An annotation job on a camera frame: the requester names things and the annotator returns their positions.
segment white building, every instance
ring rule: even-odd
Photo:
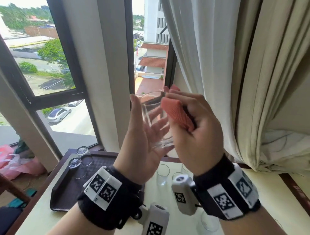
[[[147,51],[139,65],[146,66],[147,73],[155,78],[165,74],[166,57],[169,45],[169,32],[160,0],[144,0],[144,43],[141,48]]]

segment white table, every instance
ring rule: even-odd
[[[51,190],[66,166],[74,157],[71,155],[52,180],[42,197],[25,219],[16,235],[42,235],[46,234],[65,214],[54,212],[49,208]],[[187,216],[179,212],[171,190],[172,175],[181,170],[181,163],[161,162],[170,168],[169,179],[166,185],[157,186],[156,174],[146,183],[144,203],[149,206],[156,202],[165,206],[170,212],[167,235],[198,234],[197,224],[200,221],[202,209],[199,208],[195,215]],[[260,200],[269,213],[282,225],[288,235],[310,234],[310,217],[301,207],[299,202],[284,184],[282,179],[273,173],[256,173],[253,170],[244,169],[248,177],[253,181],[259,191]],[[133,219],[128,220],[122,230],[115,234],[138,235],[142,232],[142,226]],[[213,234],[223,234],[221,228]]]

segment white car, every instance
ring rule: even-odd
[[[70,102],[68,103],[68,106],[70,107],[75,107],[77,106],[79,103],[81,103],[83,100],[78,100],[78,101],[73,101],[73,102]]]
[[[48,122],[61,122],[69,113],[71,113],[69,107],[61,107],[54,109],[47,117]]]

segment black window frame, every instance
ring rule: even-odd
[[[132,24],[132,1],[125,0],[125,24],[126,24],[126,37],[127,37],[127,59],[128,59],[128,75],[129,75],[129,92],[135,94],[135,70],[134,70],[134,54],[133,49],[133,24]],[[166,74],[165,74],[165,86],[171,87],[175,75],[175,66],[177,57],[171,42],[169,39],[169,49],[166,62]]]
[[[18,64],[15,62],[14,57],[10,53],[9,48],[6,46],[2,36],[0,35],[0,68],[3,71],[8,82],[29,111],[32,118],[35,120],[39,129],[42,131],[44,137],[48,140],[53,150],[57,154],[58,158],[62,158],[57,145],[53,138],[48,133],[43,122],[41,121],[37,111],[44,108],[55,107],[63,105],[65,103],[85,100],[87,110],[91,119],[91,123],[94,128],[94,132],[97,138],[95,145],[103,146],[98,127],[96,124],[95,116],[92,110],[92,106],[89,100],[88,91],[84,82],[82,69],[78,60],[78,55],[74,46],[72,34],[69,28],[69,22],[65,13],[62,0],[47,0],[54,24],[56,26],[57,34],[60,39],[61,46],[63,48],[72,78],[75,84],[75,89],[66,91],[54,92],[46,95],[35,96],[31,90],[28,82],[22,74]]]

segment tray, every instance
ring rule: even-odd
[[[52,189],[50,209],[53,211],[69,211],[77,202],[77,198],[86,181],[88,181],[100,167],[112,165],[117,155],[118,153],[110,152],[92,154],[94,161],[89,166],[86,166],[87,175],[79,180],[74,178],[74,172],[67,166]],[[139,196],[142,197],[143,200],[144,193],[141,193]]]

